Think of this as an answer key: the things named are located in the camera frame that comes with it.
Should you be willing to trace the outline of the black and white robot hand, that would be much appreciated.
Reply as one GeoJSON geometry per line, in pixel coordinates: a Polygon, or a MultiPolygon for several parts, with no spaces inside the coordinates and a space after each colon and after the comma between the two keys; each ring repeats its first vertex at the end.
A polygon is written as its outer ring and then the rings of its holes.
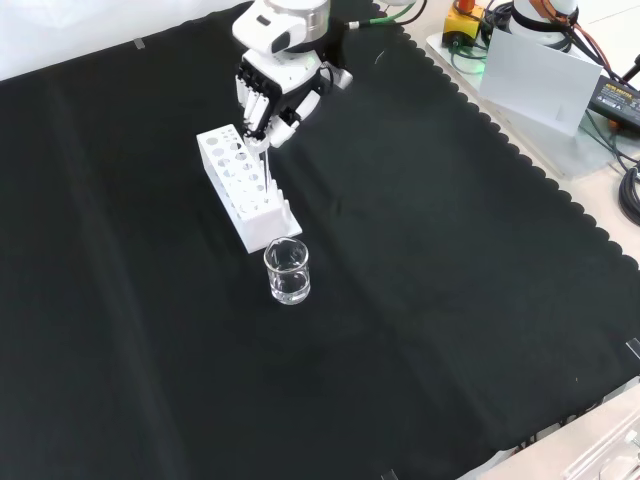
{"type": "Polygon", "coordinates": [[[309,51],[262,56],[245,52],[236,74],[238,103],[243,109],[243,141],[255,157],[279,148],[313,113],[332,88],[346,89],[353,75],[309,51]]]}

